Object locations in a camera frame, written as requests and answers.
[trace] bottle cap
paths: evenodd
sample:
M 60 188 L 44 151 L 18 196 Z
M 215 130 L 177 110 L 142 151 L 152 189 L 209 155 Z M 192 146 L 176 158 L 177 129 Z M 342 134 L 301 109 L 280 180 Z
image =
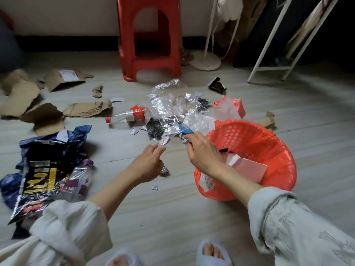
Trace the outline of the bottle cap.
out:
M 89 160 L 88 158 L 86 158 L 85 160 L 83 160 L 83 164 L 87 164 L 87 165 L 94 165 L 94 162 L 92 160 Z

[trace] wall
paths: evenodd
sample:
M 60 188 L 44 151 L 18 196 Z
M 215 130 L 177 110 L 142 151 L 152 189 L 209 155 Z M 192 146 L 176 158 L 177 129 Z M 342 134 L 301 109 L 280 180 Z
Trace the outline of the wall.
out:
M 206 36 L 213 0 L 180 0 L 183 36 Z M 18 35 L 118 35 L 116 0 L 0 0 Z M 157 29 L 157 11 L 136 17 L 135 30 Z

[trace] slipper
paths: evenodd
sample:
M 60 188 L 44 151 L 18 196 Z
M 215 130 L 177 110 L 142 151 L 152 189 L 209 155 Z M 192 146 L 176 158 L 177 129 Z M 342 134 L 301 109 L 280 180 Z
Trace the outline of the slipper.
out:
M 109 261 L 105 264 L 105 266 L 109 266 L 111 260 L 114 260 L 115 258 L 122 256 L 124 257 L 129 266 L 143 266 L 143 264 L 141 263 L 141 261 L 139 260 L 138 256 L 128 252 L 126 249 L 120 250 L 118 252 L 116 252 L 110 259 Z
M 218 247 L 223 255 L 223 259 L 204 255 L 204 246 L 206 243 L 211 243 L 214 247 Z M 223 245 L 217 241 L 204 240 L 200 244 L 196 255 L 196 266 L 233 266 L 233 262 Z

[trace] red plastic basket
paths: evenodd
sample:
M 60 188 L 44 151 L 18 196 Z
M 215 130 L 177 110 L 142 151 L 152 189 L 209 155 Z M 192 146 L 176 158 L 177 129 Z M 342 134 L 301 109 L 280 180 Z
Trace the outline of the red plastic basket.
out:
M 287 146 L 264 127 L 245 120 L 215 121 L 215 129 L 206 137 L 218 148 L 228 149 L 243 158 L 268 165 L 261 185 L 291 190 L 297 179 L 296 164 Z M 200 186 L 201 172 L 196 169 L 195 182 L 199 192 L 210 199 L 230 201 L 236 199 L 224 185 L 212 180 L 208 191 Z

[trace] foot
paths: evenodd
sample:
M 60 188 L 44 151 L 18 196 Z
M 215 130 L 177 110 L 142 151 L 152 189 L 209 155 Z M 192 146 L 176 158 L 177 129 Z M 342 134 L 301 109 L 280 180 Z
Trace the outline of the foot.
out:
M 110 261 L 109 266 L 129 266 L 128 261 L 123 256 L 118 256 Z
M 211 257 L 215 257 L 217 259 L 224 260 L 223 255 L 220 252 L 219 248 L 214 247 L 211 243 L 206 243 L 203 250 L 204 250 L 205 256 L 211 256 Z

